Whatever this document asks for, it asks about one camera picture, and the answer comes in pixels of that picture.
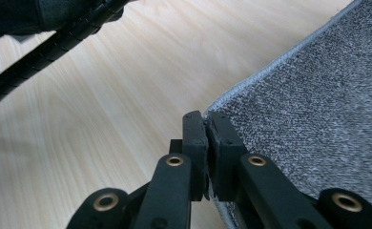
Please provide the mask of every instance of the gray carpet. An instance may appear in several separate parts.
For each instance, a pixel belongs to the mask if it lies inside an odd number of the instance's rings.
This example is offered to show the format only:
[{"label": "gray carpet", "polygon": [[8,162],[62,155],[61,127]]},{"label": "gray carpet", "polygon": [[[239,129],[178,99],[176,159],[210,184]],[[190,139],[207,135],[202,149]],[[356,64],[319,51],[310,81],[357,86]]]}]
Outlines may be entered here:
[{"label": "gray carpet", "polygon": [[[355,1],[208,109],[231,117],[249,152],[271,157],[305,194],[372,203],[372,1]],[[229,228],[233,204],[217,207]]]}]

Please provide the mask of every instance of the light wood laminate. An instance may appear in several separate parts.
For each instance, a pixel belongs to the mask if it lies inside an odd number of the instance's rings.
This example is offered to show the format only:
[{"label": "light wood laminate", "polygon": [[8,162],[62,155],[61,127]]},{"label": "light wood laminate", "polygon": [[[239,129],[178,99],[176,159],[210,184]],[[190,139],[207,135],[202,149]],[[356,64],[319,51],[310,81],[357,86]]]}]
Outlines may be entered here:
[{"label": "light wood laminate", "polygon": [[[0,103],[0,228],[64,228],[92,192],[151,179],[181,118],[299,43],[348,0],[150,0]],[[0,39],[0,72],[40,44]],[[224,228],[213,202],[192,228]]]}]

